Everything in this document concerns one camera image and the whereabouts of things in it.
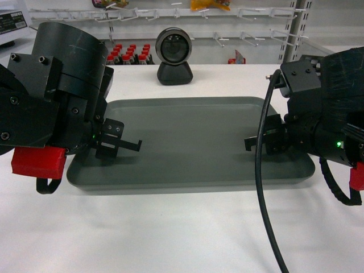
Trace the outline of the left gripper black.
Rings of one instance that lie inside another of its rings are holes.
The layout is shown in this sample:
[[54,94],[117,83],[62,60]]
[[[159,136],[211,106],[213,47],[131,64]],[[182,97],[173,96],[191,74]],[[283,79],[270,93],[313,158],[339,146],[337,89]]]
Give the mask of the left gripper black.
[[96,153],[97,159],[115,159],[118,149],[125,148],[131,151],[139,151],[142,141],[131,143],[121,139],[124,123],[114,119],[105,119],[99,136],[97,137]]

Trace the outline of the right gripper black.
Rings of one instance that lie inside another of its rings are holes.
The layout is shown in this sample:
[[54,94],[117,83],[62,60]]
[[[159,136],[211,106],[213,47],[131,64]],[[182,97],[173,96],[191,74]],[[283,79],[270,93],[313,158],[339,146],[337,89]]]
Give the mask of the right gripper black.
[[253,147],[262,147],[265,144],[267,155],[276,155],[287,151],[290,143],[286,124],[282,121],[280,114],[267,116],[260,144],[258,144],[257,136],[244,139],[244,143],[246,151],[252,151]]

